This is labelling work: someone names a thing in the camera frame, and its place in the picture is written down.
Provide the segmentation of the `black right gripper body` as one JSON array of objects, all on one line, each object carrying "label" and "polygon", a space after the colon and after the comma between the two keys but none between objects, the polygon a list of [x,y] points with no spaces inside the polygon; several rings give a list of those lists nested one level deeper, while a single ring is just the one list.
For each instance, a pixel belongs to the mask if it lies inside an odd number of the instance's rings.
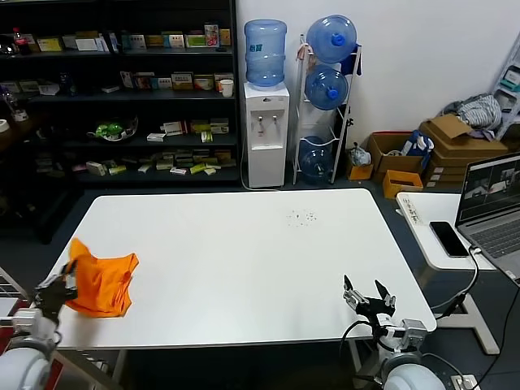
[{"label": "black right gripper body", "polygon": [[384,300],[380,299],[367,299],[356,306],[356,314],[365,317],[370,324],[379,324],[378,314],[387,314],[392,317],[395,311],[394,305],[387,305]]}]

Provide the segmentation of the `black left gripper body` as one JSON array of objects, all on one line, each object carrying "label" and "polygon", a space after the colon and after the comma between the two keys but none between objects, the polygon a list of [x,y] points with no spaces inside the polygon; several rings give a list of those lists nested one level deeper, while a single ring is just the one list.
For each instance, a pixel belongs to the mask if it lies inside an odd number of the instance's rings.
[{"label": "black left gripper body", "polygon": [[39,309],[45,318],[58,321],[62,307],[74,299],[76,299],[76,291],[68,291],[66,281],[46,289],[40,289],[38,285],[35,288],[34,307]]}]

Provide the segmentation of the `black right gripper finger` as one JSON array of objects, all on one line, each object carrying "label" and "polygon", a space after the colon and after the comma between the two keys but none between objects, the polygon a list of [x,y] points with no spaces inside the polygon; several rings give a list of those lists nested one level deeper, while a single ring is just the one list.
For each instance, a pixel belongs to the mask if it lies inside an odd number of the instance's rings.
[{"label": "black right gripper finger", "polygon": [[387,288],[384,285],[382,285],[377,279],[375,280],[375,286],[385,305],[388,307],[394,307],[396,297],[391,295]]},{"label": "black right gripper finger", "polygon": [[368,300],[353,287],[347,275],[344,275],[344,300],[353,311],[368,304]]}]

